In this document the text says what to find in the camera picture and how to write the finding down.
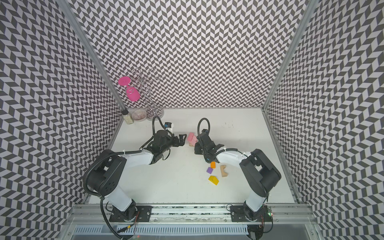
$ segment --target black mounting plate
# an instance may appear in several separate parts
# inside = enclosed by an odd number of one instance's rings
[[[139,211],[139,216],[137,217],[137,222],[149,222],[151,217],[152,206],[136,206]],[[124,221],[124,216],[119,212],[114,212],[113,215],[109,217],[110,222],[126,222]]]
[[[259,240],[263,237],[264,227],[261,225],[248,225],[247,237],[252,240]]]
[[[230,206],[231,209],[231,219],[232,222],[261,222],[262,221],[262,215],[264,217],[265,213],[265,222],[271,222],[272,219],[271,217],[267,214],[268,213],[268,206],[263,205],[263,209],[260,209],[260,215],[258,216],[256,221],[250,221],[245,217],[244,213],[244,207],[243,205],[241,206]]]

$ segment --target wire stand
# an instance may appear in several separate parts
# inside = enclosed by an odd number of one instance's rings
[[[146,105],[148,106],[147,108],[147,119],[151,120],[155,116],[159,116],[160,118],[164,115],[164,110],[162,107],[156,105],[153,101],[153,92],[151,89],[151,86],[149,85],[149,82],[157,82],[160,80],[160,77],[154,77],[155,73],[155,68],[149,69],[147,74],[144,74],[143,71],[139,68],[134,68],[133,69],[133,74],[137,75],[137,81],[138,85],[140,88],[140,91],[142,93],[142,96]]]

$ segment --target black and white pattern wallpaper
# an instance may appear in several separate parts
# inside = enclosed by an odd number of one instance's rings
[[[0,239],[53,239],[120,113],[53,0],[0,18]]]
[[[321,0],[268,108],[327,239],[384,239],[383,15]]]
[[[117,85],[154,67],[167,108],[261,107],[308,0],[68,0]]]

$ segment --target black cable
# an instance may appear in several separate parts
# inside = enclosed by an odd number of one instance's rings
[[[262,187],[263,187],[263,190],[264,190],[264,194],[265,194],[265,200],[264,200],[264,202],[265,201],[267,201],[268,202],[268,197],[269,197],[269,194],[266,192],[266,188],[264,187],[264,185],[262,184]]]
[[[135,222],[133,222],[132,224],[130,224],[130,225],[126,226],[126,227],[123,227],[122,229],[120,229],[119,231],[117,231],[117,233],[125,232],[126,230],[128,230],[129,228],[131,228],[134,224],[135,224]]]
[[[160,123],[160,125],[162,126],[162,128],[163,128],[164,130],[166,130],[166,131],[170,134],[171,137],[173,137],[174,134],[171,133],[168,129],[166,129],[166,127],[165,127],[165,126],[163,125],[163,123],[161,122],[159,116],[154,116],[154,117],[153,117],[153,119],[152,119],[152,125],[154,125],[154,123],[155,123],[155,118],[157,118],[157,119],[159,120],[159,123]]]
[[[225,149],[225,150],[222,149],[222,150],[218,151],[217,153],[215,153],[215,155],[214,155],[214,159],[217,157],[217,155],[219,155],[219,154],[222,153],[222,152],[226,152],[226,151],[237,151],[237,152],[241,153],[240,151],[237,150],[237,148],[227,148],[227,149]]]
[[[204,120],[206,120],[207,123],[208,123],[208,132],[207,132],[207,134],[209,134],[209,131],[211,130],[211,124],[209,123],[209,120],[206,119],[206,118],[202,118],[202,119],[200,119],[200,121],[199,121],[199,123],[198,123],[198,125],[197,125],[197,136],[198,136],[198,138],[199,138],[199,141],[201,141],[200,146],[201,146],[201,149],[202,149],[202,151],[203,151],[204,160],[205,160],[206,162],[208,162],[207,158],[205,157],[205,152],[204,152],[204,142],[203,142],[203,140],[200,138],[200,124],[201,124],[201,122],[204,121]]]
[[[107,156],[99,159],[98,161],[94,162],[88,169],[88,171],[85,173],[84,175],[84,178],[83,178],[83,188],[85,190],[86,193],[88,194],[91,194],[91,195],[94,195],[94,196],[98,196],[100,197],[100,194],[98,192],[94,192],[94,191],[91,191],[89,188],[88,188],[88,179],[89,179],[89,176],[92,172],[92,170],[94,170],[96,168],[96,166],[98,166],[100,163],[104,162],[105,160],[113,157],[113,156],[117,156],[117,155],[122,155],[122,154],[127,154],[127,153],[140,153],[141,150],[138,150],[138,151],[128,151],[128,152],[113,152],[113,153],[110,153],[108,154]]]
[[[137,217],[139,216],[139,213],[137,213],[137,216],[136,216],[136,219],[135,219],[135,222],[133,223],[135,225],[135,228],[133,229],[133,235],[135,235],[135,232],[136,232],[136,227],[137,227]]]
[[[227,210],[227,211],[231,211],[231,210],[228,210],[228,205],[231,205],[231,206],[233,206],[232,204],[227,204],[226,206],[225,206],[225,209]]]
[[[167,158],[169,157],[169,155],[170,155],[170,149],[168,149],[168,150],[169,150],[168,156],[164,159],[164,155],[163,155],[163,160],[167,160]]]
[[[266,210],[265,210],[264,204],[263,204],[263,209],[264,209],[264,223],[265,223],[265,212],[266,212]]]
[[[145,142],[139,149],[143,149],[143,148],[144,148],[150,141],[153,140],[153,138],[154,138],[154,136],[155,136],[155,119],[158,119],[158,120],[159,120],[159,123],[160,123],[161,127],[162,127],[164,130],[166,130],[166,131],[171,135],[171,137],[174,136],[173,133],[171,133],[168,129],[165,128],[165,126],[163,125],[163,123],[162,123],[161,120],[160,120],[160,117],[159,117],[159,116],[154,116],[154,117],[152,118],[152,137],[151,137],[148,141],[146,141],[146,142]]]
[[[239,150],[237,150],[237,151],[238,151],[239,153],[243,154],[244,156],[249,157],[249,156],[245,155],[244,153],[240,152]]]
[[[109,202],[107,202],[107,204],[105,205],[105,210],[107,210],[107,211],[109,211],[109,212],[112,212],[111,210],[109,210],[109,209],[107,208],[108,203],[109,203]]]
[[[104,200],[104,197],[100,198],[100,210],[101,210],[101,214],[103,215],[104,221],[105,221],[105,223],[107,224],[109,230],[111,230],[111,232],[113,233],[113,235],[115,235],[116,237],[118,237],[118,238],[121,239],[121,240],[128,240],[128,239],[130,239],[133,235],[130,235],[128,238],[124,238],[124,237],[120,236],[120,235],[113,229],[113,227],[111,226],[111,224],[109,223],[109,221],[108,221],[108,219],[107,219],[107,216],[105,215],[104,207],[103,207],[103,200]]]
[[[264,232],[264,233],[269,233],[269,232],[272,230],[272,228],[273,228],[273,217],[272,217],[272,216],[271,216],[271,219],[272,219],[272,226],[271,226],[271,229],[268,230],[268,231],[266,231],[266,232]]]

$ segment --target pink block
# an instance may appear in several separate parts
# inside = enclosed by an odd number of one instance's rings
[[[197,138],[193,132],[189,133],[187,140],[192,146],[195,146],[197,143]]]
[[[188,138],[187,138],[188,142],[192,141],[192,138],[194,137],[194,135],[195,134],[193,132],[189,133]]]

